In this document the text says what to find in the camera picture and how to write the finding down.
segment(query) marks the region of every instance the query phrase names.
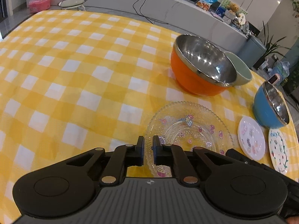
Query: orange bowl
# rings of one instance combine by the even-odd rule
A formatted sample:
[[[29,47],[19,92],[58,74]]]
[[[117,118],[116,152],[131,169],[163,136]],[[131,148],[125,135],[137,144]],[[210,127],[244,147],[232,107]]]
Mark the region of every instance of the orange bowl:
[[[237,77],[236,70],[235,70],[233,64],[231,63],[231,61],[225,56],[225,54],[223,54],[223,52],[221,50],[219,50],[214,45],[210,44],[208,41],[206,41],[200,37],[192,36],[195,38],[200,38],[200,40],[206,41],[213,50],[215,50],[215,49],[219,50],[219,52],[217,51],[218,54],[216,56],[217,57],[222,56],[221,59],[223,58],[223,60],[224,60],[224,63],[222,63],[223,67],[224,67],[224,65],[226,65],[227,68],[230,68],[230,71],[228,71],[228,69],[226,69],[226,70],[223,70],[224,71],[223,73],[228,74],[228,72],[229,72],[228,75],[230,76],[231,79],[229,79],[228,81],[224,80],[223,82],[213,79],[213,78],[223,79],[223,77],[221,77],[221,73],[219,73],[219,75],[209,76],[201,70],[201,69],[203,69],[203,70],[209,72],[209,70],[207,70],[206,65],[202,65],[201,61],[199,61],[196,65],[194,65],[194,64],[192,64],[192,62],[190,62],[184,56],[183,52],[180,50],[178,43],[177,43],[177,41],[180,39],[179,37],[181,37],[181,36],[192,36],[192,35],[180,35],[177,37],[175,43],[173,44],[170,62],[171,62],[172,71],[177,79],[177,82],[184,90],[186,90],[192,94],[214,96],[216,94],[223,92],[228,87],[231,87],[233,85],[233,82],[236,81],[236,77]],[[198,43],[197,43],[197,46],[209,47],[206,44],[199,45]],[[206,56],[205,58],[208,58],[206,51],[203,51],[203,54]],[[221,60],[216,61],[216,63],[217,63],[217,65],[221,65]],[[212,62],[208,65],[208,67],[210,67],[210,68],[213,67]]]

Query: clear glass plate with cartoon prints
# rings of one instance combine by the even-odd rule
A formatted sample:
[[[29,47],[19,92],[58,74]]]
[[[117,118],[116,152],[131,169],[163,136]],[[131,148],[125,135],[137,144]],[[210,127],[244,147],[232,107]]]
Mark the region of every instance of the clear glass plate with cartoon prints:
[[[224,155],[234,147],[227,127],[211,110],[192,102],[173,102],[154,115],[145,134],[145,160],[154,177],[171,177],[169,167],[154,164],[154,135],[162,144],[176,144],[185,151],[201,146]]]

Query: yellow checkered tablecloth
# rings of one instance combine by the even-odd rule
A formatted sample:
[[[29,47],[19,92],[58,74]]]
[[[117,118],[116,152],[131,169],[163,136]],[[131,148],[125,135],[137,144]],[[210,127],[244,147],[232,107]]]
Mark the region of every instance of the yellow checkered tablecloth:
[[[177,35],[108,14],[44,11],[0,43],[0,223],[20,215],[12,197],[18,178],[95,147],[135,144],[155,112],[172,101],[211,109],[242,152],[238,123],[243,115],[254,117],[263,79],[253,73],[249,84],[214,97],[182,91],[169,63]],[[291,154],[288,176],[296,179],[292,120],[281,130]],[[260,162],[272,166],[269,149]],[[147,166],[131,167],[128,175],[151,177]]]

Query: circular pad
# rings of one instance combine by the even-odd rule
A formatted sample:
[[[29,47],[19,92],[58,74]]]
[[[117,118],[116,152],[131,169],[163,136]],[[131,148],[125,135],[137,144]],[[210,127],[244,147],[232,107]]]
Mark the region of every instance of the circular pad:
[[[75,166],[49,166],[21,177],[13,198],[22,214],[37,218],[67,216],[85,207],[95,195],[93,181]]]
[[[277,213],[287,197],[280,177],[244,163],[219,166],[207,179],[205,192],[216,207],[241,217]]]

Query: stuffed toy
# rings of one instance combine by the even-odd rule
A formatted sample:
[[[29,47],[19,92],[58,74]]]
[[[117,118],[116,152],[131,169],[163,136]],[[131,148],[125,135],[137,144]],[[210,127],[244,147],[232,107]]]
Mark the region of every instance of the stuffed toy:
[[[232,14],[236,14],[239,11],[239,6],[236,3],[230,2],[229,5],[226,7],[228,11]]]

